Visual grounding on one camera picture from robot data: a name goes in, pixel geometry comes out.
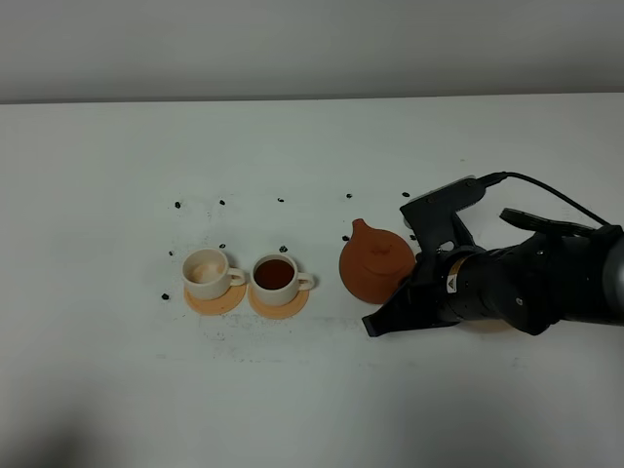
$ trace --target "table surface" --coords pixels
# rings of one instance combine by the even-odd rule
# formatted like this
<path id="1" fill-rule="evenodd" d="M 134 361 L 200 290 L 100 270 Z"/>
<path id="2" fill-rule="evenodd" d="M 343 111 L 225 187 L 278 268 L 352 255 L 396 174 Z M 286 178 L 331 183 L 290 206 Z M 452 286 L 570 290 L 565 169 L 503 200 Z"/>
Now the table surface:
<path id="1" fill-rule="evenodd" d="M 623 330 L 369 338 L 337 265 L 353 219 L 416 251 L 403 192 L 494 171 L 621 223 L 623 118 L 615 94 L 1 106 L 2 447 L 71 420 L 110 468 L 622 466 Z M 461 213 L 485 248 L 527 237 L 504 207 L 592 224 L 508 180 Z M 286 246 L 318 287 L 285 321 L 200 317 L 181 263 L 220 244 L 247 270 Z"/>

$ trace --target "terracotta teapot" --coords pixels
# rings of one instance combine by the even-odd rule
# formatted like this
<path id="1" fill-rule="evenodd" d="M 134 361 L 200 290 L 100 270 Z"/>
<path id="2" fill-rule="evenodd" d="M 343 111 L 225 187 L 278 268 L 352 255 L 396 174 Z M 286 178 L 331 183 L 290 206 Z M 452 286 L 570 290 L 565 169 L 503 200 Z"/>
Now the terracotta teapot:
<path id="1" fill-rule="evenodd" d="M 415 264 L 410 246 L 401 237 L 356 219 L 351 240 L 340 255 L 340 278 L 359 299 L 383 304 Z"/>

